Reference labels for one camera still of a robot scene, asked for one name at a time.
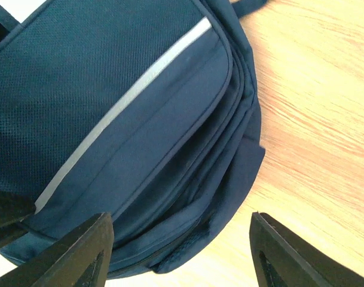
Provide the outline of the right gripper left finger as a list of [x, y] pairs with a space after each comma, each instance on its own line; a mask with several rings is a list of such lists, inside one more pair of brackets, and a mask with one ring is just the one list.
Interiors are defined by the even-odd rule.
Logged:
[[113, 239], [110, 214], [94, 215], [37, 257], [0, 277], [0, 286], [104, 286]]

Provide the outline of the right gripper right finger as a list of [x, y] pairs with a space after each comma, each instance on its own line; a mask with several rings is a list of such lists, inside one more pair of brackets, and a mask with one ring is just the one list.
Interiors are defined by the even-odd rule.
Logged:
[[364, 286], [364, 277], [267, 213], [252, 214], [249, 238], [259, 286]]

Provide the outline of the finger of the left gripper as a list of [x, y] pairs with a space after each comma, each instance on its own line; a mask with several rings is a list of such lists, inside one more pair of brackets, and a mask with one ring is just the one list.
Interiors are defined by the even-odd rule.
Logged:
[[27, 233], [18, 223], [34, 214], [35, 210], [31, 200], [0, 191], [0, 248]]

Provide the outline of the navy blue backpack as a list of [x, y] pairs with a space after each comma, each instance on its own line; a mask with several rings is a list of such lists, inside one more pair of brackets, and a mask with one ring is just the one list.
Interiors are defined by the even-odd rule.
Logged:
[[249, 193], [265, 151], [253, 51], [264, 1], [0, 5], [0, 191], [35, 204], [15, 265], [111, 214], [108, 278], [171, 272]]

